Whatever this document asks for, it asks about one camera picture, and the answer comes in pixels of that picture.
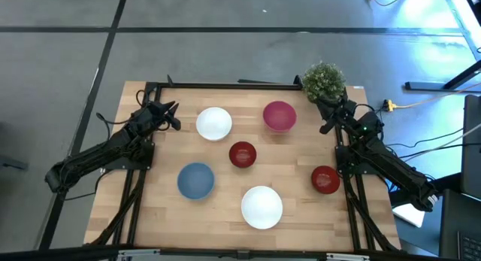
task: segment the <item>gray floor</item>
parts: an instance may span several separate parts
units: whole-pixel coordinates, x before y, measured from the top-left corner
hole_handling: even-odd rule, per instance
[[[117,2],[0,0],[0,26],[109,26]],[[457,27],[444,0],[401,0],[387,8],[365,0],[127,0],[120,25]],[[51,198],[43,176],[67,153],[106,37],[0,33],[0,154],[29,163],[28,171],[0,171],[0,252],[36,245]],[[407,93],[401,86],[409,80],[447,81],[475,62],[460,36],[118,34],[93,113],[112,119],[126,80],[164,81],[170,74],[179,82],[289,83],[320,60],[336,63],[349,85],[364,86],[375,107],[383,99],[406,105],[438,95]],[[464,95],[449,96],[383,115],[386,143],[412,144],[460,129],[463,100]],[[92,116],[83,148],[105,134]],[[460,158],[454,148],[410,163],[442,177],[460,170]],[[84,178],[70,196],[91,192],[97,176]],[[65,203],[53,247],[82,244],[92,200]]]

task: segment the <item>wooden table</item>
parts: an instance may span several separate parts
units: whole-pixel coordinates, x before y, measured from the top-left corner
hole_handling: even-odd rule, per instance
[[[117,121],[139,108],[135,93],[144,87],[144,82],[126,82]],[[349,86],[347,92],[350,99],[367,103],[362,87]],[[318,193],[310,184],[315,167],[335,167],[336,138],[334,130],[327,135],[319,133],[321,116],[301,91],[163,89],[161,102],[172,100],[180,103],[176,117],[182,129],[153,136],[156,150],[141,202],[137,246],[353,250],[342,183],[331,195]],[[297,112],[297,123],[287,134],[273,133],[263,124],[263,107],[274,100],[288,102]],[[203,139],[195,129],[197,116],[213,106],[226,109],[233,120],[230,134],[218,142]],[[358,108],[357,116],[363,112],[364,108]],[[257,150],[256,163],[248,169],[236,168],[229,161],[228,150],[237,141],[248,141]],[[200,202],[182,197],[177,189],[177,175],[190,162],[205,162],[216,175],[214,191]],[[101,180],[85,242],[97,238],[117,212],[125,177],[126,171],[119,170]],[[400,247],[386,185],[375,175],[365,175],[364,183],[372,218],[390,242]],[[272,229],[254,229],[242,218],[244,193],[259,185],[272,187],[283,200],[283,216]],[[366,247],[362,219],[359,215],[357,218],[361,242]],[[129,222],[128,215],[123,242]]]

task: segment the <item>pink bowl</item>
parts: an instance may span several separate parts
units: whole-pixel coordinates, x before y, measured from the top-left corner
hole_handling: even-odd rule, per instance
[[[275,132],[288,132],[294,126],[297,114],[291,105],[275,101],[265,106],[263,117],[269,129]]]

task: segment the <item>bowl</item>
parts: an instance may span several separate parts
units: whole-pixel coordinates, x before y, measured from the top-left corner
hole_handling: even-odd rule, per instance
[[[275,132],[288,132],[295,124],[297,114],[286,102],[275,101],[264,108],[265,125]]]
[[[247,168],[254,164],[257,152],[253,145],[246,141],[239,141],[232,145],[228,152],[228,158],[232,164],[239,168]]]
[[[209,141],[220,141],[231,131],[231,115],[223,108],[207,108],[195,122],[198,134]]]
[[[335,193],[340,186],[340,179],[336,170],[329,166],[319,166],[310,176],[314,188],[324,194]]]
[[[180,193],[191,200],[201,200],[213,190],[214,175],[209,166],[194,162],[186,165],[177,176]]]
[[[257,186],[248,190],[240,205],[242,217],[256,229],[275,226],[283,215],[283,202],[275,190]]]

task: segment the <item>green plant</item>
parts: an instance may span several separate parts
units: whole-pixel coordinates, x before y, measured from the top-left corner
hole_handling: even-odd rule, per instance
[[[302,77],[303,90],[310,102],[317,99],[337,99],[344,91],[344,76],[335,64],[320,62],[309,68]]]

